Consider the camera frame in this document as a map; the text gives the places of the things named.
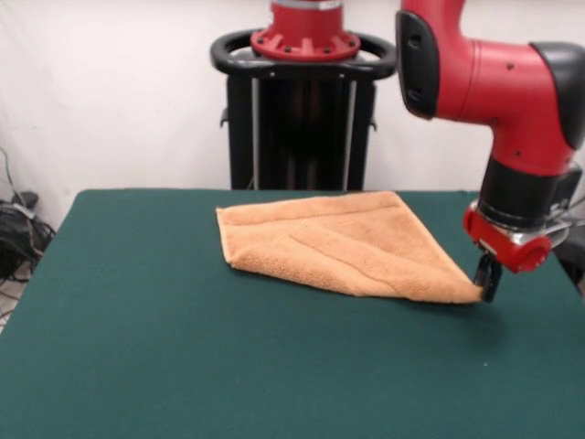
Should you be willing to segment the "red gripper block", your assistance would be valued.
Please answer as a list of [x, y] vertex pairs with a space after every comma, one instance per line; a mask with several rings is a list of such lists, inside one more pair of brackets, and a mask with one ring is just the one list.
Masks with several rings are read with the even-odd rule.
[[515, 233], [494, 225], [483, 216], [476, 203], [471, 203], [463, 215], [463, 228], [472, 241], [494, 256], [483, 254], [478, 262], [473, 283], [483, 287], [486, 303], [495, 299], [502, 276], [502, 265], [512, 273], [536, 270], [552, 250], [552, 240], [542, 232]]

